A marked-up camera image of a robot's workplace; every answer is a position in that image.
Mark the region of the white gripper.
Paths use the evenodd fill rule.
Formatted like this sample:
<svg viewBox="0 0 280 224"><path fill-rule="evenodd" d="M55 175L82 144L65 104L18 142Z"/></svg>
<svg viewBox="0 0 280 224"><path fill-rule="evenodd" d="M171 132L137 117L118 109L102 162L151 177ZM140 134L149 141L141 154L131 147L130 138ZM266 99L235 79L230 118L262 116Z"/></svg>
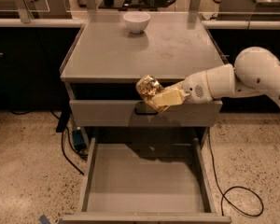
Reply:
<svg viewBox="0 0 280 224"><path fill-rule="evenodd" d="M163 92L156 94L151 101L156 106L182 105L186 100L192 104L204 104L211 102L206 72L192 74L182 82L167 86Z"/></svg>

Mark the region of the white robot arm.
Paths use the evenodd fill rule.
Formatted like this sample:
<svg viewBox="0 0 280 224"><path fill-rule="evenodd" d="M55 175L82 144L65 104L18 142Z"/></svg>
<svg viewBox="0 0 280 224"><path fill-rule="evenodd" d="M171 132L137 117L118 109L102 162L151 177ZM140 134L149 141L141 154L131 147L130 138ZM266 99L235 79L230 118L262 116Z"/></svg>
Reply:
<svg viewBox="0 0 280 224"><path fill-rule="evenodd" d="M186 77L152 98L156 106L204 104L222 97L265 94L280 107L280 61L267 49L242 50L234 65L224 64Z"/></svg>

